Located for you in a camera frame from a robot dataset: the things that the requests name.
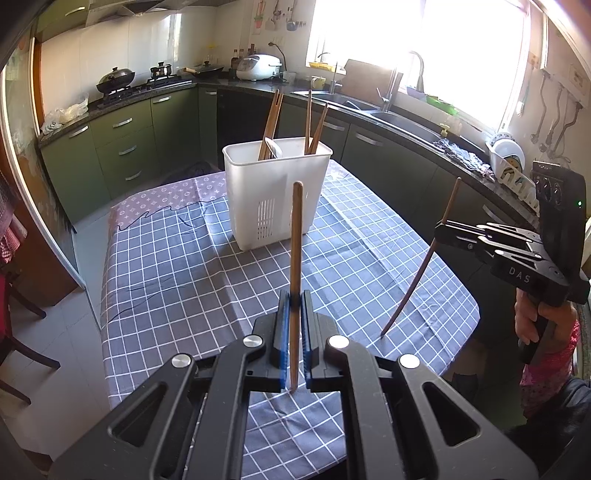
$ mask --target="human hand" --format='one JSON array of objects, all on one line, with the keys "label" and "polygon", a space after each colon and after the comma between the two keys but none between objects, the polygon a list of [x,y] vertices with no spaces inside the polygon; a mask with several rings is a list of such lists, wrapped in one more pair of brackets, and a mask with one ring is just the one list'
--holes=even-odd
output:
[{"label": "human hand", "polygon": [[561,349],[570,341],[570,334],[577,320],[577,310],[572,303],[565,301],[560,307],[551,307],[543,302],[536,307],[527,294],[517,289],[515,302],[515,333],[526,344],[539,342],[540,337],[534,322],[538,315],[556,324],[554,331],[554,345],[551,350]]}]

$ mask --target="pink sleeve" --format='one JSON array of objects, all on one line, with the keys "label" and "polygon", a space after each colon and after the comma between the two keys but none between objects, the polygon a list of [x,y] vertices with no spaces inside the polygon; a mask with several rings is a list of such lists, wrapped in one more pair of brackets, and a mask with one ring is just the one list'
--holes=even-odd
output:
[{"label": "pink sleeve", "polygon": [[574,349],[579,341],[579,321],[574,323],[569,344],[560,352],[545,354],[537,365],[526,365],[521,377],[521,407],[525,418],[533,416],[568,380]]}]

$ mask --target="checkered tablecloth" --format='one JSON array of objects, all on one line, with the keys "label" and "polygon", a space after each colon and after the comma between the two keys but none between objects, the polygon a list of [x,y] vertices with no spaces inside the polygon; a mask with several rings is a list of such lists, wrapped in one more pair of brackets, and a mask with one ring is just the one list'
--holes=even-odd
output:
[{"label": "checkered tablecloth", "polygon": [[[188,180],[222,184],[219,175]],[[228,202],[208,196],[111,232],[102,307],[111,406],[177,352],[217,354],[277,308],[288,289],[290,242],[242,252]],[[478,323],[476,302],[434,255],[410,302],[379,339],[428,245],[383,201],[330,162],[314,224],[303,239],[302,289],[314,308],[375,355],[414,353],[443,373]],[[253,393],[242,477],[301,479],[345,455],[338,393]]]}]

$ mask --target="kitchen sink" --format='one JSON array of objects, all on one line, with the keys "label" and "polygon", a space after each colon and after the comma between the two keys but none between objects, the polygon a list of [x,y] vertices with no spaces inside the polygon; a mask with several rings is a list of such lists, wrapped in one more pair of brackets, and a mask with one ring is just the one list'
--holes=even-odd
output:
[{"label": "kitchen sink", "polygon": [[438,134],[429,130],[428,128],[425,128],[424,126],[395,113],[371,112],[370,116],[373,116],[382,122],[386,122],[387,124],[393,125],[394,127],[398,127],[399,129],[414,135],[415,137],[419,137],[421,140],[427,143],[435,143],[441,138]]},{"label": "kitchen sink", "polygon": [[[308,96],[308,92],[294,92],[295,95]],[[362,102],[355,98],[341,95],[340,93],[328,93],[328,92],[312,92],[312,98],[317,100],[325,100],[328,103],[334,103],[335,105],[345,106],[351,110],[358,110],[362,112],[370,112],[378,109],[371,103]]]}]

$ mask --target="bottle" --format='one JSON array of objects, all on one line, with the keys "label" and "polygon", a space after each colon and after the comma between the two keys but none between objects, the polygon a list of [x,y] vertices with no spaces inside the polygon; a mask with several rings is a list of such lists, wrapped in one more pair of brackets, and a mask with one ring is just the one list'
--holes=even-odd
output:
[{"label": "bottle", "polygon": [[238,49],[234,48],[234,56],[230,61],[230,68],[237,69],[238,68]]}]

